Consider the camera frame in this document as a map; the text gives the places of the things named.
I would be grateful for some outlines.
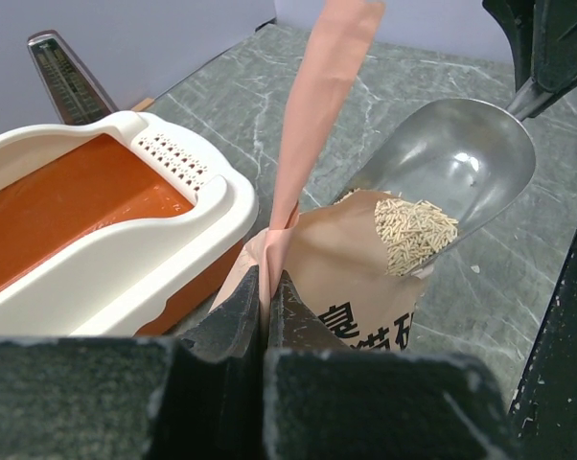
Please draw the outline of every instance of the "kraft paper bag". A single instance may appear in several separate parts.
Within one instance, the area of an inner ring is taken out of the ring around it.
[[[212,306],[259,265],[264,335],[270,300],[286,269],[306,305],[351,346],[403,349],[407,343],[425,283],[386,275],[374,213],[378,200],[390,195],[357,192],[301,216],[298,208],[383,13],[380,2],[327,0],[312,29],[288,96],[269,227],[244,246]]]

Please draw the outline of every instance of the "gray marble surface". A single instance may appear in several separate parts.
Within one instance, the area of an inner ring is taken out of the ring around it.
[[[267,26],[150,110],[210,140],[252,181],[261,200],[252,233],[268,222],[284,104],[307,37]],[[446,97],[505,106],[513,85],[508,65],[374,44],[302,195],[303,209],[329,204],[420,106]],[[577,89],[525,125],[537,146],[532,183],[503,215],[438,262],[410,337],[412,352],[453,350],[483,359],[506,402],[577,225]]]

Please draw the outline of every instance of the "white litter box rim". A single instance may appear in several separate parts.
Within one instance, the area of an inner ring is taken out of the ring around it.
[[[143,150],[143,143],[159,132],[186,149],[205,170],[203,179],[197,179],[197,189],[169,174],[164,161],[155,161]],[[133,335],[158,317],[167,299],[241,240],[254,224],[258,200],[250,182],[206,139],[153,114],[117,112],[88,126],[26,126],[1,134],[0,149],[37,136],[80,137],[84,143],[103,133],[161,173],[194,209],[175,218],[109,225],[69,244],[0,291],[0,335]],[[0,170],[0,184],[5,187],[50,161]],[[154,245],[139,245],[146,235],[160,236]],[[154,261],[142,261],[136,251],[124,255],[124,249],[121,253],[117,247],[121,244],[131,249],[142,247]],[[74,265],[78,260],[87,263]],[[112,284],[103,277],[102,265],[112,276],[121,268],[137,273],[130,280]],[[91,280],[96,280],[95,286],[90,286]],[[74,319],[62,309],[78,311],[81,318]]]

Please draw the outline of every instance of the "white wall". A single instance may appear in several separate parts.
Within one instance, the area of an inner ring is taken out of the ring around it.
[[[324,0],[275,0],[279,24],[310,29]],[[481,0],[386,0],[376,40],[510,62],[510,45]]]
[[[156,97],[275,15],[273,0],[0,0],[0,133],[58,117],[27,38],[57,30],[120,108]]]

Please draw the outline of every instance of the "orange litter tray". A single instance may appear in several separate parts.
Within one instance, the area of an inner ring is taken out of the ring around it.
[[[208,141],[147,113],[0,135],[0,335],[161,334],[257,216]]]

